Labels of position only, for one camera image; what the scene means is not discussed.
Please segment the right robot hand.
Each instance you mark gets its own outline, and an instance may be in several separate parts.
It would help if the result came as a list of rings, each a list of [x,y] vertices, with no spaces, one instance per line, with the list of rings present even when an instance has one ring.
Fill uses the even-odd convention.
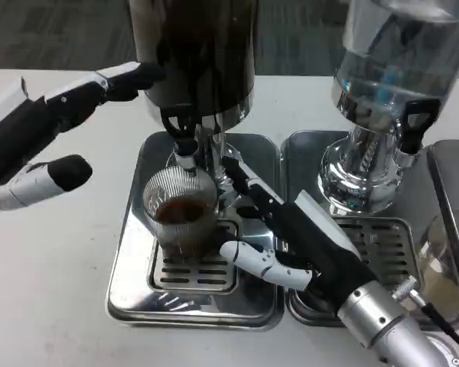
[[[226,234],[219,248],[225,259],[270,284],[314,294],[333,313],[356,289],[376,281],[349,237],[306,191],[285,202],[243,162],[225,156],[222,165],[233,189],[252,201],[237,213],[262,220],[290,248],[270,250]]]

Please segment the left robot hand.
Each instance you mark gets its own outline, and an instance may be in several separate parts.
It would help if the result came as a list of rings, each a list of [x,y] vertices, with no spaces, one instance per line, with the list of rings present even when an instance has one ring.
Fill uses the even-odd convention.
[[[32,206],[83,186],[92,176],[78,154],[32,159],[54,139],[82,125],[107,102],[130,102],[165,78],[155,63],[136,61],[88,73],[54,93],[30,99],[26,82],[0,96],[0,212]]]

